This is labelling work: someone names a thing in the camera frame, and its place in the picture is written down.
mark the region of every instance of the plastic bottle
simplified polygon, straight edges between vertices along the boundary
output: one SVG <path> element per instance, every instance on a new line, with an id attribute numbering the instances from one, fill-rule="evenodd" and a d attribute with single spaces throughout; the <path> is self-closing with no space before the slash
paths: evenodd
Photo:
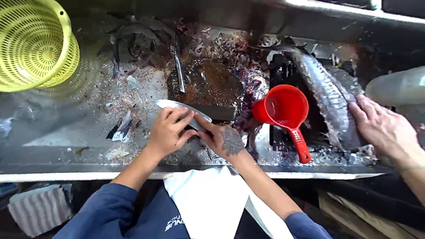
<path id="1" fill-rule="evenodd" d="M 366 86 L 366 95 L 385 106 L 425 103 L 425 66 L 383 75 Z"/>

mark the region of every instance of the finger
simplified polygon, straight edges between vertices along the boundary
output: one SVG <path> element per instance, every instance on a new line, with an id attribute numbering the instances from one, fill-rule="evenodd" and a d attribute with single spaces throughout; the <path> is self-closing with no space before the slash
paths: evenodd
<path id="1" fill-rule="evenodd" d="M 202 131 L 198 131 L 198 136 L 201 138 L 202 141 L 204 141 L 208 145 L 208 147 L 210 147 L 210 149 L 214 148 L 215 143 L 211 136 Z"/>
<path id="2" fill-rule="evenodd" d="M 389 110 L 387 108 L 384 108 L 384 110 L 387 112 L 387 114 L 392 115 L 392 116 L 401 116 L 401 114 L 397 114 L 396 112 Z"/>
<path id="3" fill-rule="evenodd" d="M 158 119 L 165 120 L 168 117 L 168 115 L 171 113 L 171 111 L 173 111 L 173 108 L 165 107 L 159 112 Z"/>
<path id="4" fill-rule="evenodd" d="M 198 133 L 196 130 L 190 129 L 185 131 L 180 138 L 177 140 L 176 147 L 181 148 L 184 146 L 184 144 L 190 139 L 192 136 L 197 135 Z"/>
<path id="5" fill-rule="evenodd" d="M 195 113 L 195 119 L 203 128 L 209 130 L 211 133 L 214 133 L 214 130 L 217 128 L 216 125 L 205 120 L 198 112 Z"/>
<path id="6" fill-rule="evenodd" d="M 370 98 L 366 97 L 369 104 L 375 107 L 375 111 L 378 115 L 385 115 L 388 114 L 387 109 L 385 107 L 382 107 L 380 104 L 376 103 L 375 101 L 371 100 Z"/>
<path id="7" fill-rule="evenodd" d="M 360 107 L 356 103 L 349 103 L 348 108 L 350 109 L 357 123 L 365 122 L 368 120 L 368 116 L 366 115 L 366 113 L 362 109 L 360 109 Z"/>
<path id="8" fill-rule="evenodd" d="M 187 116 L 180 120 L 179 122 L 177 122 L 176 124 L 174 124 L 177 128 L 178 131 L 182 131 L 189 123 L 190 121 L 193 119 L 193 116 L 195 116 L 195 112 L 191 111 L 187 114 Z"/>
<path id="9" fill-rule="evenodd" d="M 183 109 L 175 109 L 173 112 L 168 116 L 167 121 L 174 124 L 176 123 L 177 119 L 180 118 L 180 116 L 187 113 L 187 108 Z"/>
<path id="10" fill-rule="evenodd" d="M 359 102 L 361 109 L 368 116 L 368 119 L 373 119 L 377 117 L 375 107 L 370 103 L 369 99 L 366 96 L 362 94 L 357 95 L 357 101 Z"/>

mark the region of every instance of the tattooed hand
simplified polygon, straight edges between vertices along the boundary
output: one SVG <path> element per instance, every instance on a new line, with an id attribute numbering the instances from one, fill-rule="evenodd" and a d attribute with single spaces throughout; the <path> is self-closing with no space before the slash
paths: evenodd
<path id="1" fill-rule="evenodd" d="M 198 131 L 199 137 L 220 157 L 232 161 L 241 151 L 245 150 L 245 145 L 239 133 L 230 126 L 218 126 L 206 121 L 199 114 L 195 114 L 195 119 L 206 130 L 210 131 L 214 137 L 205 132 Z"/>

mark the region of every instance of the scoop handle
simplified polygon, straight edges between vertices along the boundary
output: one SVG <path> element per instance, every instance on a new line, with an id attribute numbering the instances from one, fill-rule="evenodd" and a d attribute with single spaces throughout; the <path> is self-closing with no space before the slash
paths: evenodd
<path id="1" fill-rule="evenodd" d="M 291 129 L 289 130 L 289 134 L 291 135 L 292 141 L 297 149 L 298 156 L 300 157 L 300 163 L 309 163 L 312 160 L 312 157 L 300 129 Z"/>

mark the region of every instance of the wrist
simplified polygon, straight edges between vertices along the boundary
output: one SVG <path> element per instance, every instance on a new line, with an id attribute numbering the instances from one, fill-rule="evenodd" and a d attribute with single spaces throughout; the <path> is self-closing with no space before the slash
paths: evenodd
<path id="1" fill-rule="evenodd" d="M 425 151 L 419 144 L 407 148 L 403 155 L 403 157 L 395 158 L 400 170 L 425 167 Z"/>
<path id="2" fill-rule="evenodd" d="M 144 157 L 155 159 L 158 162 L 167 155 L 160 145 L 152 142 L 147 143 L 140 154 L 144 154 Z"/>
<path id="3" fill-rule="evenodd" d="M 252 156 L 248 153 L 246 149 L 241 150 L 238 154 L 229 156 L 227 160 L 234 166 L 237 167 L 239 165 L 245 164 L 247 162 L 255 163 Z"/>

